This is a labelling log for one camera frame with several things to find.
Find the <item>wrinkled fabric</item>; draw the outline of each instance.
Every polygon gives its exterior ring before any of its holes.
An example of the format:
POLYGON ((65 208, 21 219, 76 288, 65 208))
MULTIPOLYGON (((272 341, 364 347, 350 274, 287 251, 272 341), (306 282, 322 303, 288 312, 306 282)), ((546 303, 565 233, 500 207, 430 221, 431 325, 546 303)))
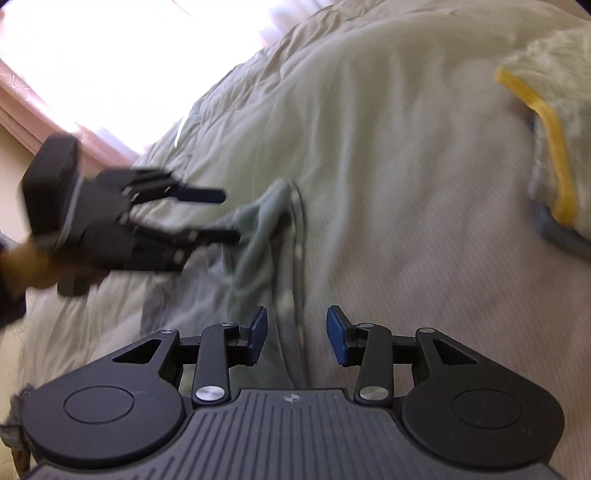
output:
POLYGON ((18 394, 11 397, 8 418, 0 424, 0 439, 11 450, 29 451, 27 439, 21 427, 21 412, 22 405, 33 390, 32 385, 26 385, 18 394))
MULTIPOLYGON (((237 246, 197 251, 181 275, 148 291, 141 336, 176 329, 181 337, 205 327, 248 321, 267 309, 268 333, 258 363, 230 370, 234 394, 240 388, 306 388, 302 348, 301 263, 304 220, 294 184, 277 181, 255 202, 211 227, 236 229, 237 246)), ((194 365, 185 368, 181 393, 190 396, 194 365)))

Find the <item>ribbed plastic surface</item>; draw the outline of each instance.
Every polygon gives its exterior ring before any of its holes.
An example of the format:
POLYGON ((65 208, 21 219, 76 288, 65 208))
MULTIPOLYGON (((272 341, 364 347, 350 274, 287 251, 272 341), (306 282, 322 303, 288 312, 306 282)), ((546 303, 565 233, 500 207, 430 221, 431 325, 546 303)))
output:
POLYGON ((419 451, 386 410, 357 406, 341 390, 243 390, 202 408, 171 445, 145 462, 109 471, 42 465, 35 480, 557 480, 534 465, 476 473, 419 451))

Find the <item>pink curtain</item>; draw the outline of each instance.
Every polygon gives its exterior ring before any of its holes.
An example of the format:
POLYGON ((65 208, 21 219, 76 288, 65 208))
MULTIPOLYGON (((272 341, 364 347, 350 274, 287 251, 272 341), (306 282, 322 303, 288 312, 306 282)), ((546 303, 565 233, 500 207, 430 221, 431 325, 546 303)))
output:
POLYGON ((335 2, 10 0, 0 124, 32 153, 79 136, 87 171, 131 164, 234 65, 335 2))

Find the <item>metal pivot screw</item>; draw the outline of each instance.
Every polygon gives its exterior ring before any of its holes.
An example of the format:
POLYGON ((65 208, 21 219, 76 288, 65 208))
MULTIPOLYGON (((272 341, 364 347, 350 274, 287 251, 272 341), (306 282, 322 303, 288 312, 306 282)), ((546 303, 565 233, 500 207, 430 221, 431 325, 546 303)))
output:
POLYGON ((177 265, 181 264, 184 260, 184 250, 177 250, 174 254, 173 262, 177 265))
POLYGON ((388 398, 388 390, 384 387, 372 385, 359 390, 359 396, 367 401, 381 401, 388 398))
POLYGON ((217 385, 205 385, 195 392, 195 396, 202 401, 217 401, 223 398, 226 391, 217 385))
POLYGON ((129 213, 124 212, 119 217, 119 224, 120 225, 125 225, 127 222, 129 222, 129 213))

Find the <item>bed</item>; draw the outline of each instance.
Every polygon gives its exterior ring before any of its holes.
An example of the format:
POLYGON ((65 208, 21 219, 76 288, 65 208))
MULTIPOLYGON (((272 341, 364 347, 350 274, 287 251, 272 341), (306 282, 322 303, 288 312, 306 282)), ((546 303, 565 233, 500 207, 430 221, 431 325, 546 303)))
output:
MULTIPOLYGON (((494 81, 508 54, 584 27, 581 18, 534 0, 326 8, 235 67, 136 163, 221 186, 228 201, 166 201, 138 215, 170 229, 204 224, 277 178, 294 181, 306 224, 307 386, 353 386, 355 371, 337 366, 324 331, 331 304, 400 335, 433 326, 554 394, 566 430, 552 465, 591 478, 591 266, 536 234, 532 114, 494 81)), ((112 274, 83 300, 40 295, 20 385, 138 339, 159 281, 112 274)), ((405 372, 397 382, 399 393, 408 388, 405 372)))

